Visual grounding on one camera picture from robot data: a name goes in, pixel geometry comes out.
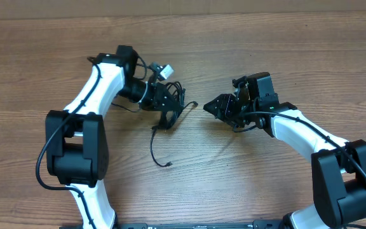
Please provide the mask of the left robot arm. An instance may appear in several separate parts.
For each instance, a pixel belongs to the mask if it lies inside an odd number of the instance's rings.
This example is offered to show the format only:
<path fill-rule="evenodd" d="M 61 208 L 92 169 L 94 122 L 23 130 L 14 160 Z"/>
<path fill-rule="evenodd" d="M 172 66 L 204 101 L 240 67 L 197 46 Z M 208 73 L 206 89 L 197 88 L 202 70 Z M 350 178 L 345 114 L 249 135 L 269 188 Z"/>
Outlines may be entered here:
<path fill-rule="evenodd" d="M 51 110 L 45 119 L 46 143 L 36 163 L 36 179 L 47 190 L 72 193 L 82 215 L 81 228 L 117 228 L 104 184 L 109 147 L 104 118 L 117 96 L 140 110 L 159 111 L 152 130 L 174 126 L 185 108 L 185 88 L 169 82 L 170 65 L 147 65 L 132 46 L 119 45 L 116 53 L 88 57 L 91 76 L 63 110 Z"/>

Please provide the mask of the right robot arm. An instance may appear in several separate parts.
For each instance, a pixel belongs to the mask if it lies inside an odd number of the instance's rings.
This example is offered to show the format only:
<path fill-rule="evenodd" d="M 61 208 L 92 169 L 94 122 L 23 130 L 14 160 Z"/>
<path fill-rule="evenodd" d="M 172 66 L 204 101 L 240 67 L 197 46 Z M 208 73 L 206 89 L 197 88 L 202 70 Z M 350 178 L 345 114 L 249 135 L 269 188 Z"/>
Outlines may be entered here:
<path fill-rule="evenodd" d="M 268 72 L 232 81 L 203 109 L 233 132 L 263 129 L 311 164 L 313 204 L 267 221 L 265 228 L 359 228 L 366 219 L 366 141 L 348 141 L 309 121 L 296 106 L 280 102 Z"/>

